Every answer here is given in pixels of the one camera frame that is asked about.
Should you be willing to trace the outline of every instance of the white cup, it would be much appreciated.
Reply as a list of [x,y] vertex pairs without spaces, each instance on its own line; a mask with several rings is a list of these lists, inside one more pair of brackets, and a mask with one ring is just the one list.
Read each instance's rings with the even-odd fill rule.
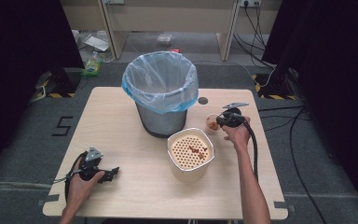
[[217,124],[216,118],[218,117],[217,114],[210,114],[205,120],[205,132],[209,135],[216,134],[220,126]]

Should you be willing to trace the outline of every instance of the trash can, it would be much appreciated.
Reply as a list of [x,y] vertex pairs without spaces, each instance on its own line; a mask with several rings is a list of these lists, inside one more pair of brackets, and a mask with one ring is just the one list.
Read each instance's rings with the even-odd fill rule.
[[167,138],[185,127],[187,109],[196,103],[196,66],[180,53],[159,51],[127,66],[121,87],[135,101],[145,130]]

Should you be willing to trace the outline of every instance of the tabletop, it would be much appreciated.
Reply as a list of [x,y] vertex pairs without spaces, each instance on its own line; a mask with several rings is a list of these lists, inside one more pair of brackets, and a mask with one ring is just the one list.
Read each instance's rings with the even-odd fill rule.
[[[251,118],[258,146],[259,184],[267,200],[271,219],[285,219],[286,208],[276,208],[284,198],[269,145],[257,112],[255,99],[248,90],[200,89],[196,102],[187,110],[185,129],[204,129],[209,114],[219,114],[230,103]],[[78,122],[72,141],[62,160],[56,179],[65,177],[76,157],[95,147],[103,153],[100,169],[120,167],[112,182],[98,184],[78,211],[82,217],[143,217],[192,219],[242,219],[237,155],[226,134],[209,135],[215,158],[207,173],[196,182],[182,182],[172,173],[167,139],[147,133],[135,102],[120,87],[95,88]],[[254,156],[249,141],[249,154]],[[64,182],[54,184],[49,195],[58,201],[46,202],[46,216],[60,216],[65,207]]]

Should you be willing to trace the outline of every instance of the perforated cup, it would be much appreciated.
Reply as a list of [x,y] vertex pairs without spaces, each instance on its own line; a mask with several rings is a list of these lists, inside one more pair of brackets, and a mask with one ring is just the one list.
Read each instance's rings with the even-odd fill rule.
[[175,133],[167,142],[174,176],[185,182],[202,178],[214,159],[214,147],[200,129],[191,128]]

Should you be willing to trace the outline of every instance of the plastic bag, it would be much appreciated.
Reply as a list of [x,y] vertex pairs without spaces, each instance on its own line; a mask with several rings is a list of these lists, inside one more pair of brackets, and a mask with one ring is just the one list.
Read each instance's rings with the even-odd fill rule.
[[159,114],[186,111],[199,95],[196,66],[168,51],[136,58],[127,66],[121,87],[137,104]]
[[81,75],[84,77],[96,77],[100,74],[101,58],[98,52],[93,51],[92,57],[87,60],[85,69],[83,69]]

